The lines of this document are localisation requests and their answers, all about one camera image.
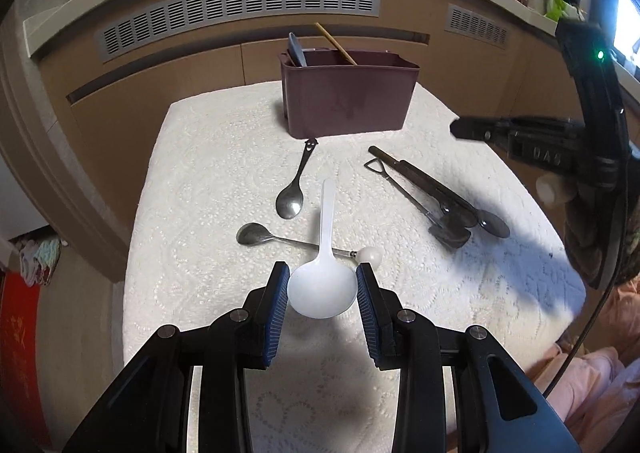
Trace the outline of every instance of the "wooden chopstick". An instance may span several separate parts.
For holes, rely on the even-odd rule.
[[[348,62],[350,62],[352,65],[358,66],[358,64],[353,60],[353,58],[349,54],[347,54],[347,51],[344,48],[342,48],[342,45],[340,45],[340,43],[338,43],[335,40],[335,38],[331,34],[329,34],[322,25],[320,25],[319,23],[316,23],[316,27],[318,27],[318,30],[322,33],[322,35],[328,39],[329,43],[331,43],[331,45],[333,45],[340,51],[340,53],[344,56],[344,58]]]

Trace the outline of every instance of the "pink fabric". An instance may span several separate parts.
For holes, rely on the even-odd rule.
[[[611,293],[599,319],[613,347],[573,359],[548,397],[583,453],[600,453],[640,397],[640,276]],[[529,372],[541,391],[566,354],[554,345],[545,359]]]
[[[609,327],[611,344],[624,365],[640,357],[640,276],[611,293],[598,319]]]

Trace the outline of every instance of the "ventilation grille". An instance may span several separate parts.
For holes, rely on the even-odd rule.
[[[378,16],[380,0],[167,0],[107,25],[96,35],[103,61],[196,28],[274,14]]]
[[[475,12],[452,4],[449,4],[447,25],[444,30],[485,41],[502,49],[507,45],[508,33],[504,27]]]

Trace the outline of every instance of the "metal spoon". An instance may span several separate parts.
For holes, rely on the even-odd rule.
[[[300,189],[300,176],[302,175],[302,170],[305,168],[306,161],[309,160],[311,153],[317,145],[318,141],[314,138],[306,141],[305,150],[302,154],[296,176],[291,181],[291,184],[284,188],[276,198],[276,212],[280,218],[290,220],[302,210],[302,202],[305,197]]]
[[[380,165],[380,170],[371,167],[371,164],[374,162],[378,162]],[[420,213],[424,214],[431,224],[433,224],[429,228],[429,233],[433,235],[436,240],[444,245],[448,245],[454,249],[458,249],[465,245],[468,242],[469,237],[471,237],[471,232],[469,232],[465,227],[463,227],[457,218],[454,216],[450,216],[449,214],[444,214],[444,216],[438,218],[435,214],[431,213],[426,207],[424,207],[418,200],[413,198],[411,194],[405,190],[398,182],[393,180],[389,173],[386,172],[385,165],[382,163],[382,160],[375,158],[370,160],[364,165],[369,171],[376,173],[378,175],[382,175],[384,179],[386,179],[389,184],[391,184],[394,188],[396,188],[399,192],[404,195],[407,200],[409,200]]]
[[[478,209],[476,207],[473,207],[473,205],[467,202],[464,198],[455,194],[453,191],[446,188],[444,185],[440,184],[438,181],[436,181],[436,179],[431,178],[429,175],[427,175],[427,173],[418,169],[413,164],[408,163],[404,160],[401,163],[407,166],[414,173],[417,173],[420,177],[432,182],[434,186],[436,186],[436,188],[449,193],[456,200],[456,202],[452,202],[452,203],[457,204],[458,208],[456,208],[455,206],[452,206],[452,204],[450,204],[449,202],[441,201],[440,208],[442,209],[443,213],[450,213],[453,216],[458,216],[460,220],[462,220],[463,226],[473,227],[476,224],[468,225],[469,223],[468,214],[471,213],[475,215],[480,227],[482,227],[482,229],[484,229],[489,234],[494,235],[494,237],[498,237],[502,239],[509,238],[511,234],[511,231],[509,230],[509,226],[504,222],[504,220],[500,218],[500,216],[498,216],[497,214],[493,214],[489,211],[485,211],[483,209]]]
[[[236,241],[240,245],[260,245],[262,243],[270,242],[271,240],[278,240],[279,242],[291,243],[299,247],[306,247],[308,249],[314,249],[318,251],[320,247],[315,243],[300,242],[300,240],[289,240],[282,237],[277,237],[269,232],[269,229],[262,224],[251,222],[244,224],[240,227],[236,234]],[[335,256],[342,256],[343,258],[354,259],[357,263],[366,261],[371,265],[371,268],[375,271],[382,263],[382,249],[377,247],[363,247],[359,251],[345,251],[343,249],[332,248]]]

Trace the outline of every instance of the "monitor screen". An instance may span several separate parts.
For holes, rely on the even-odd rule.
[[[622,52],[627,61],[639,65],[640,12],[631,0],[618,0],[618,22],[613,46]]]

